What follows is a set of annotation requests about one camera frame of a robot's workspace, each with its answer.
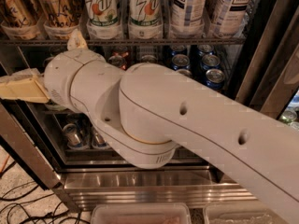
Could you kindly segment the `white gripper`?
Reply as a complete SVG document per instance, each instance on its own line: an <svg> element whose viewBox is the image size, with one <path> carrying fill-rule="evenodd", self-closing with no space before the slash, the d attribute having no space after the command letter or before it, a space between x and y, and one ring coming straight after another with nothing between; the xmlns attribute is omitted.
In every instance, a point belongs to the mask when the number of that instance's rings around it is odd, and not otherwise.
<svg viewBox="0 0 299 224"><path fill-rule="evenodd" d="M67 42L68 51L58 54L48 63L44 77L36 68L0 77L0 98L41 104L51 99L58 105L76 110L70 100L70 89L76 73L89 62L105 61L102 55L87 47L81 31L75 29Z"/></svg>

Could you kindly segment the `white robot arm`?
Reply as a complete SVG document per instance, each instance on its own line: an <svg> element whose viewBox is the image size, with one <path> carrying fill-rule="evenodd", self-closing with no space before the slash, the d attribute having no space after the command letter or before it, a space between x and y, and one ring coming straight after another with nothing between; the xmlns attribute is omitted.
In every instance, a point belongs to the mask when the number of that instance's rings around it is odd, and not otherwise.
<svg viewBox="0 0 299 224"><path fill-rule="evenodd" d="M74 31L43 73L1 79L1 96L85 114L132 165L154 169L177 146L207 160L288 224L299 223L299 132L156 63L121 70Z"/></svg>

